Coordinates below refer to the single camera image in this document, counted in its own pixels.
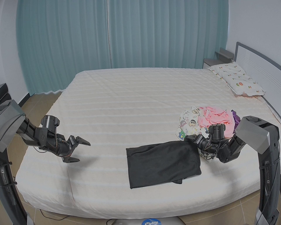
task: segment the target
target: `pillowcase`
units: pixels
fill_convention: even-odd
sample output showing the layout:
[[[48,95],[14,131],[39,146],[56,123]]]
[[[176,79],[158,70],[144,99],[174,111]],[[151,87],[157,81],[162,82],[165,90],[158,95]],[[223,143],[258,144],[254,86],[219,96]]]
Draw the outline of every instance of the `pillowcase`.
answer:
[[[230,89],[238,95],[264,95],[265,91],[236,63],[214,65],[209,68],[220,79],[224,79]]]

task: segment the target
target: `pillow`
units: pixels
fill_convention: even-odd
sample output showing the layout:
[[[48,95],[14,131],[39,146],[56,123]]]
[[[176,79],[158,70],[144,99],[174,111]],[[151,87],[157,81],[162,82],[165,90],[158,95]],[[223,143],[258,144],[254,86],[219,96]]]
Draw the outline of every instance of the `pillow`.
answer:
[[[265,91],[236,63],[214,65],[209,68],[220,79],[224,79],[230,89],[238,95],[264,95]]]

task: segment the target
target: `folded black garment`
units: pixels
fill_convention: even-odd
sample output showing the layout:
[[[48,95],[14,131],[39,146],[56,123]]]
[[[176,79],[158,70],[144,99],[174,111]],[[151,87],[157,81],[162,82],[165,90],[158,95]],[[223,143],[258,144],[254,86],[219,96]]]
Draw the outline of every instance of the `folded black garment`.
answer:
[[[130,188],[167,182],[182,183],[182,179],[200,175],[197,147],[186,141],[127,148]]]

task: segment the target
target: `bed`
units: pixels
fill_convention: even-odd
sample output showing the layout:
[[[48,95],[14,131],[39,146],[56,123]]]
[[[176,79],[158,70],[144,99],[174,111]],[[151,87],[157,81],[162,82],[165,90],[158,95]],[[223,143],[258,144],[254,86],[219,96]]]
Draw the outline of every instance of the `bed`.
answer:
[[[235,60],[258,80],[251,63],[257,62],[251,61],[251,54],[256,52],[237,45]],[[275,65],[265,61],[259,67],[268,76]],[[280,68],[273,76],[280,83]],[[266,85],[269,81],[272,79],[263,80]],[[281,93],[279,87],[275,94]],[[229,204],[260,186],[257,153],[248,145],[236,160],[226,164],[218,159],[201,159],[202,174],[187,178],[182,184],[132,190],[125,149],[178,140],[175,130],[179,114],[198,104],[234,109],[240,117],[257,116],[281,129],[281,109],[272,96],[274,88],[264,89],[264,97],[235,95],[208,69],[83,71],[75,76],[48,114],[60,119],[58,133],[67,138],[80,136],[91,147],[79,145],[72,156],[80,162],[70,164],[29,147],[16,176],[18,190],[36,208],[89,218],[172,217]]]

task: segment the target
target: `curtain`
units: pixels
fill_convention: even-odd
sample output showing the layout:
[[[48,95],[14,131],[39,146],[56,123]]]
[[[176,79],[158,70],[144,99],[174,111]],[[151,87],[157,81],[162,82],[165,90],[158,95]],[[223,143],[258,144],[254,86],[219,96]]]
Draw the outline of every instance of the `curtain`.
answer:
[[[228,0],[108,0],[113,68],[202,68],[225,48]]]
[[[19,0],[17,45],[30,95],[111,68],[106,0]]]

